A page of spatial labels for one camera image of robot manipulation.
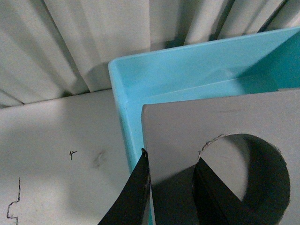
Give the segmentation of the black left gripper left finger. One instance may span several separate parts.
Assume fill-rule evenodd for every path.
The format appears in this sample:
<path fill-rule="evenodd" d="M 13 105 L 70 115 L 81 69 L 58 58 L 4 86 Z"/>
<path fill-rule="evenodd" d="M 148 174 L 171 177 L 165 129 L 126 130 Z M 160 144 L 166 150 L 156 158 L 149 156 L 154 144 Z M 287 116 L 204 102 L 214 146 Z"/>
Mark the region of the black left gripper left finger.
<path fill-rule="evenodd" d="M 99 222 L 100 225 L 147 225 L 150 217 L 150 168 L 142 154 L 119 197 Z"/>

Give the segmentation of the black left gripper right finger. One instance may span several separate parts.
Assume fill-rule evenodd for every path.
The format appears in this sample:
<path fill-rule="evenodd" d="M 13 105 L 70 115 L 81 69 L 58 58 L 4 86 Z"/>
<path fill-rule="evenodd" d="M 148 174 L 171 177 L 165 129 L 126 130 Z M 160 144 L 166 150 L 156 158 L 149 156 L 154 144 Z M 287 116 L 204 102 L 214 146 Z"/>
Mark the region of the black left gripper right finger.
<path fill-rule="evenodd" d="M 202 158 L 194 167 L 193 198 L 200 225 L 264 224 Z"/>

